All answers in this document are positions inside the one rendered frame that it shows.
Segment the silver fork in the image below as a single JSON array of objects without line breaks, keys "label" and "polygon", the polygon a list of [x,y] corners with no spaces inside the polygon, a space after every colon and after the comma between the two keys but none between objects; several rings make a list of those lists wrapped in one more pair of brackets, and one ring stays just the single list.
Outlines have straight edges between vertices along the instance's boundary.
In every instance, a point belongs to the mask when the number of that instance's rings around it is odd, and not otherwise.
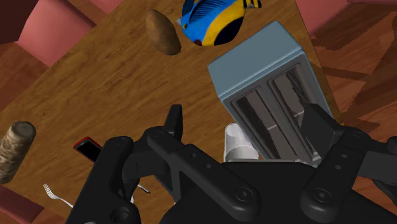
[{"label": "silver fork", "polygon": [[[150,193],[150,191],[148,189],[146,189],[145,187],[143,187],[142,185],[138,184],[137,185],[140,189],[142,189],[144,192],[146,193]],[[56,196],[50,189],[50,187],[45,183],[43,185],[43,188],[45,189],[46,194],[49,196],[49,198],[54,199],[54,200],[61,200],[62,202],[66,203],[69,207],[73,208],[74,206],[69,203],[68,201],[66,201],[65,199]]]}]

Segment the blue-grey toaster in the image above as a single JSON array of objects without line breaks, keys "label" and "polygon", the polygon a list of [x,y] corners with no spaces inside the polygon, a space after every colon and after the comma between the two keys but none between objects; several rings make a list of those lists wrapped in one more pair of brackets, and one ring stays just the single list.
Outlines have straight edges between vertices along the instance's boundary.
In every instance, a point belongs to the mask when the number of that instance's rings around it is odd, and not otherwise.
[{"label": "blue-grey toaster", "polygon": [[208,70],[220,101],[264,159],[320,163],[301,131],[303,103],[330,108],[307,55],[278,21],[212,61]]}]

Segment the red and black phone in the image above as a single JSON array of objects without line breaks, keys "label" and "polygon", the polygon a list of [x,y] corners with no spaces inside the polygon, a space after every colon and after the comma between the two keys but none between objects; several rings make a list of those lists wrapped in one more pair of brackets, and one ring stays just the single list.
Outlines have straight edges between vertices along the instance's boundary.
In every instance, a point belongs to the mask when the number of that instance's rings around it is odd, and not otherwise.
[{"label": "red and black phone", "polygon": [[78,141],[73,148],[92,162],[96,162],[102,150],[102,146],[90,137],[84,137],[82,140]]}]

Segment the brown woven cylinder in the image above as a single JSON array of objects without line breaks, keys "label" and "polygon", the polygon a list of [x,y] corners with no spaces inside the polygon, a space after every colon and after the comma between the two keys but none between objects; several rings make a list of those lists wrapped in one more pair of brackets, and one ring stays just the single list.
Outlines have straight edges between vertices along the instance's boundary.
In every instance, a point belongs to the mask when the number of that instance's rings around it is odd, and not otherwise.
[{"label": "brown woven cylinder", "polygon": [[16,175],[36,137],[30,122],[14,122],[0,138],[0,184],[9,183]]}]

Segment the white cup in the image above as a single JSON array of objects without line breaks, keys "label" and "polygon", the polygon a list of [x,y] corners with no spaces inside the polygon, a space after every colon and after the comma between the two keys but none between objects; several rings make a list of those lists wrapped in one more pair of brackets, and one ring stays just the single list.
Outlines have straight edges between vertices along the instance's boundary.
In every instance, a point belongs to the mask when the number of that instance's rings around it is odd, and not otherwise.
[{"label": "white cup", "polygon": [[230,123],[226,126],[224,162],[238,159],[258,160],[259,157],[259,153],[237,123]]}]

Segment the brown potato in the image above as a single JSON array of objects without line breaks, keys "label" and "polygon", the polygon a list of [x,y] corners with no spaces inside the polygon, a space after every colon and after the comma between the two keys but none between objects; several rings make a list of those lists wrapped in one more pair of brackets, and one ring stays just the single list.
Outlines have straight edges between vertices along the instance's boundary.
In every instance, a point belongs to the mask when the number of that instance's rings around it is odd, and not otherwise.
[{"label": "brown potato", "polygon": [[157,10],[149,10],[145,18],[150,43],[165,55],[177,55],[181,43],[171,21]]}]

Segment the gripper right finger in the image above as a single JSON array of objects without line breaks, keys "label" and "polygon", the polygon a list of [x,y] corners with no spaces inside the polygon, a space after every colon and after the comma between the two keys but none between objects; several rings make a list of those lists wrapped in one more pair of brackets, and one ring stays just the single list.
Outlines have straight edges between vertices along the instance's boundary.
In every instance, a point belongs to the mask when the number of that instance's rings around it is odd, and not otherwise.
[{"label": "gripper right finger", "polygon": [[342,212],[365,203],[348,202],[358,176],[371,179],[397,206],[397,136],[386,143],[366,132],[336,122],[321,106],[305,104],[302,132],[321,157],[314,174],[304,186],[300,208],[322,224],[342,224]]}]

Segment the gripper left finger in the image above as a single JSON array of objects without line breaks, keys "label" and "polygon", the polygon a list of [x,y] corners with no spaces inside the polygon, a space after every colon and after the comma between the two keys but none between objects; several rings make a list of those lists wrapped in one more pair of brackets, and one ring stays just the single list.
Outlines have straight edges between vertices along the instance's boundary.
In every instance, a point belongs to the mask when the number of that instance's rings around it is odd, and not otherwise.
[{"label": "gripper left finger", "polygon": [[168,191],[174,201],[183,197],[180,175],[184,174],[233,219],[254,221],[261,210],[259,193],[195,145],[183,144],[182,133],[182,108],[175,104],[170,107],[164,126],[149,128],[142,136],[143,152],[160,167],[137,170],[129,178],[124,178],[122,172],[127,159],[137,153],[134,141],[128,136],[108,139],[66,224],[142,224],[125,185],[142,176],[162,174],[171,177]]}]

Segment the blue and yellow fish toy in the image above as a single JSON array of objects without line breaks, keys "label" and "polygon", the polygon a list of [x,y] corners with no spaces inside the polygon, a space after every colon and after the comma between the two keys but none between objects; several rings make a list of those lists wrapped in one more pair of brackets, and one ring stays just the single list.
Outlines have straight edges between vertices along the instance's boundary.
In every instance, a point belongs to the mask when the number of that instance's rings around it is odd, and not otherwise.
[{"label": "blue and yellow fish toy", "polygon": [[217,46],[236,37],[247,9],[260,0],[185,0],[176,20],[185,36],[198,46]]}]

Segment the wooden table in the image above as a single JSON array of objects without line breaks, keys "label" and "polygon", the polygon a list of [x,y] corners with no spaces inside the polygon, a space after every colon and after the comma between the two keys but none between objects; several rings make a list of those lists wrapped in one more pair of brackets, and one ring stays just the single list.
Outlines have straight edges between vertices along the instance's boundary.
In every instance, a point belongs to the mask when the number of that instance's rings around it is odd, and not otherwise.
[{"label": "wooden table", "polygon": [[228,44],[199,47],[181,36],[181,52],[166,56],[148,41],[145,16],[155,9],[175,20],[182,5],[183,0],[123,0],[0,112],[0,133],[15,121],[31,122],[37,130],[9,189],[67,217],[71,207],[49,198],[43,185],[71,204],[76,201],[92,163],[74,144],[85,136],[101,144],[114,136],[138,139],[164,123],[172,104],[183,107],[183,142],[222,160],[224,130],[232,117],[207,67],[273,20],[302,46],[332,113],[340,116],[295,0],[262,0],[260,9],[247,11]]}]

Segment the pink chair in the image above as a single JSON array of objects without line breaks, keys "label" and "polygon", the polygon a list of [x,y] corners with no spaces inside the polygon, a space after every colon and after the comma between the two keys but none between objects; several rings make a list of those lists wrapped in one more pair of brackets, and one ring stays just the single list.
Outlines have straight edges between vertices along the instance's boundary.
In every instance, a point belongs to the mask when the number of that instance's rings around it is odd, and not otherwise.
[{"label": "pink chair", "polygon": [[0,45],[16,42],[49,67],[94,26],[68,0],[0,0]]},{"label": "pink chair", "polygon": [[118,5],[120,5],[123,2],[123,0],[90,0],[90,1],[107,14],[111,13]]},{"label": "pink chair", "polygon": [[309,35],[352,4],[396,5],[397,0],[295,0]]},{"label": "pink chair", "polygon": [[31,224],[44,207],[0,185],[0,212],[19,224]]}]

